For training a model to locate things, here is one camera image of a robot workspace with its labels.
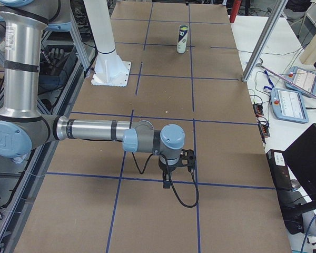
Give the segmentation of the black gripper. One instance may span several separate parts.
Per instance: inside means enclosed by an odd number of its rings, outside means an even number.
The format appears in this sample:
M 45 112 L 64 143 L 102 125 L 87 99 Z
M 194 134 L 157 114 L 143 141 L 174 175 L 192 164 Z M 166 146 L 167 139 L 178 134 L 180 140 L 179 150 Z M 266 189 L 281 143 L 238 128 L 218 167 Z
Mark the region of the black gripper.
M 182 162 L 182 155 L 180 154 L 178 158 L 168 159 L 165 155 L 159 156 L 159 168 L 162 170 L 162 178 L 163 178 L 163 188 L 169 189 L 171 187 L 170 178 L 168 172 L 173 172 L 177 168 L 183 167 L 184 164 Z

